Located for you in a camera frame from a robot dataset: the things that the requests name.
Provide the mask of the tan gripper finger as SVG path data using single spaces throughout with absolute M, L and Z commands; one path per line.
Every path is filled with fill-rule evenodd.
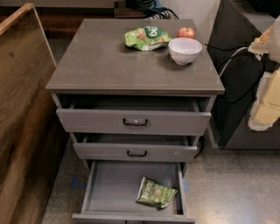
M 263 55 L 269 52 L 269 39 L 272 27 L 268 28 L 259 38 L 250 44 L 248 50 L 251 53 Z
M 280 70 L 265 72 L 250 111 L 248 126 L 255 131 L 271 128 L 280 118 Z

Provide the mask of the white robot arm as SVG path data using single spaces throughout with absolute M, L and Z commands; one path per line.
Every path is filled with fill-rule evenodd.
M 256 38 L 248 50 L 258 56 L 265 53 L 269 59 L 280 63 L 280 17 L 259 38 Z M 250 111 L 248 126 L 252 130 L 265 131 L 280 118 L 280 68 L 274 72 L 265 72 L 260 79 L 256 100 Z

